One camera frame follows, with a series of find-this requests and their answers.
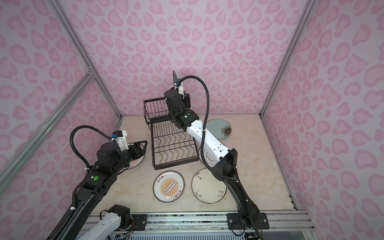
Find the white plate quatrefoil emblem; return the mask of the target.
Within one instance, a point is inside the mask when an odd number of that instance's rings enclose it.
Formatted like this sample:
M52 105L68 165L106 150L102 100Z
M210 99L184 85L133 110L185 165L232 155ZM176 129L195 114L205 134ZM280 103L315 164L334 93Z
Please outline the white plate quatrefoil emblem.
M204 148L204 159L206 160L206 163L210 168L213 168L216 164L220 162L220 155L218 155L213 150L210 150L209 148Z

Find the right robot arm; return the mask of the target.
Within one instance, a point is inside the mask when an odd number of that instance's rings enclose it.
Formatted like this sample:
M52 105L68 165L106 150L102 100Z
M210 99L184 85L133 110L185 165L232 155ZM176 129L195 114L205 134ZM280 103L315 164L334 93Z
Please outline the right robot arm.
M173 72L174 83L170 90L164 93L169 116L176 127L192 136L201 144L200 154L203 164L213 176L223 182L235 200L238 213L244 227L254 229L257 233L260 210L248 196L244 189L237 171L238 152L229 149L215 138L207 129L208 115L210 110L210 95L207 85L196 76L186 76L181 79ZM191 100L182 89L183 81L193 79L202 84L207 98L206 115L202 121L200 117L191 110Z

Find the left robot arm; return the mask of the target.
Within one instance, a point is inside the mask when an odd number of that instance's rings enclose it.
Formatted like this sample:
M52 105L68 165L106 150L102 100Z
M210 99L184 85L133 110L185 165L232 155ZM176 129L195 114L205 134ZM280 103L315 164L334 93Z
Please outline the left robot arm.
M147 141L135 142L123 150L115 142L103 144L97 151L98 161L73 190L69 209L47 239L74 240L118 175L128 169L132 161L145 155L147 144Z

